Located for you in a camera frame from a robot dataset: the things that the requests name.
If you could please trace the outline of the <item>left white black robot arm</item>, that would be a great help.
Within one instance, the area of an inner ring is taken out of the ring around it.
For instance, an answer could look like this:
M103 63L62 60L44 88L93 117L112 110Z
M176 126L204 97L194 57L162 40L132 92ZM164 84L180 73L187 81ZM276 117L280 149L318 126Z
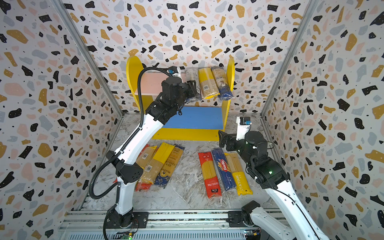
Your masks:
M139 126L130 135L128 143L115 150L113 165L117 174L117 199L106 217L107 223L117 228L130 227L133 220L133 195L136 183L144 170L136 160L148 141L173 116L181 113L188 99L196 95L196 85L183 83L178 77L162 81L162 92L148 106Z

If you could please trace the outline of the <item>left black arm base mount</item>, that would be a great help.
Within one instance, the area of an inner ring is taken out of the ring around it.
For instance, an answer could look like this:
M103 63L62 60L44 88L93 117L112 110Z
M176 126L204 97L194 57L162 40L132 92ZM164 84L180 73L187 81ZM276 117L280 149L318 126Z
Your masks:
M149 212L129 211L120 215L115 209L106 215L106 229L145 229L149 219Z

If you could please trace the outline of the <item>white label spaghetti bag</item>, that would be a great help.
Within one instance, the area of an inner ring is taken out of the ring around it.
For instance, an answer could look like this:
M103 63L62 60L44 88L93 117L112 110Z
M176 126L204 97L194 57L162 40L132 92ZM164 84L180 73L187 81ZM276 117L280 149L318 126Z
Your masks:
M186 103L192 103L192 102L198 102L202 100L202 95L201 95L201 89L200 89L200 81L199 81L199 69L198 68L190 68L186 70L186 80L187 81L195 81L196 82L196 88L198 91L198 100L197 101L187 101Z

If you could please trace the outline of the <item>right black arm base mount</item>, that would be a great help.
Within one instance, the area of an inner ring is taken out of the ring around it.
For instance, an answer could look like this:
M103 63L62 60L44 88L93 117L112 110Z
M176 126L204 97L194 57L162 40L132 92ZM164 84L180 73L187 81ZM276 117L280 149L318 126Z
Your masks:
M248 213L244 211L228 211L227 223L231 228L253 228L265 227L267 219L257 213Z

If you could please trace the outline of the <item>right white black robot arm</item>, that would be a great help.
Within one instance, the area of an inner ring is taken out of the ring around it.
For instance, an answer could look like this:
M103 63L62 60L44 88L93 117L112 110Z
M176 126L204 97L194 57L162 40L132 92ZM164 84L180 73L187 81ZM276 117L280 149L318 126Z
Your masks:
M228 152L237 152L246 164L246 173L267 192L288 222L283 224L260 204L251 201L242 207L246 224L262 228L274 240L328 239L299 200L283 167L269 157L268 149L272 144L262 133L249 131L237 140L234 134L219 131L219 145Z

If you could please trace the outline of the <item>yellow top spaghetti bag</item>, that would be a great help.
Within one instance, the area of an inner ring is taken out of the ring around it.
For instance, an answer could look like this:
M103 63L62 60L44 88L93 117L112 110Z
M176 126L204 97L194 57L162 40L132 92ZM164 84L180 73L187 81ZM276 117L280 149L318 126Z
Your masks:
M141 176L141 181L146 184L154 184L155 180L160 173L162 167L164 166L166 160L172 153L174 145L167 143L162 143L160 147L157 148L152 159L148 162L147 166L144 168L143 174Z
M202 98L211 99L218 96L220 93L211 68L199 69L198 74Z

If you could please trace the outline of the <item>yellow navy spaghetti bag figure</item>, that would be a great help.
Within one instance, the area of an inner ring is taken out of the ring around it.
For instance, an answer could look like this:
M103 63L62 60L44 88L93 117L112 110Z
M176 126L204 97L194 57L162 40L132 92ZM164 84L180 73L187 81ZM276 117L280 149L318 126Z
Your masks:
M213 66L211 67L211 71L213 73L215 82L219 90L219 99L222 101L228 101L232 99L234 96L230 89L227 74L224 68L219 66Z

